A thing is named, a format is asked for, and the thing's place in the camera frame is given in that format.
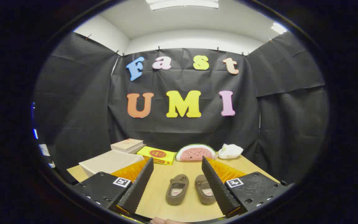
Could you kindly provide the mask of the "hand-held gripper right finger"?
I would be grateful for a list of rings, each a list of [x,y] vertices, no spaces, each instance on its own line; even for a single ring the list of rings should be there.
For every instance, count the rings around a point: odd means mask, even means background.
[[[226,218],[243,214],[279,198],[291,185],[278,183],[260,172],[245,174],[203,157],[203,173]]]

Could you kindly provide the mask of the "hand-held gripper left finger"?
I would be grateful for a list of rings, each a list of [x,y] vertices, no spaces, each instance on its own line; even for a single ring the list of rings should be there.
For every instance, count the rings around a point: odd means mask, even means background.
[[[136,210],[154,171],[152,159],[144,159],[111,173],[88,176],[81,166],[71,168],[78,181],[71,188],[88,202],[125,218],[138,218]]]

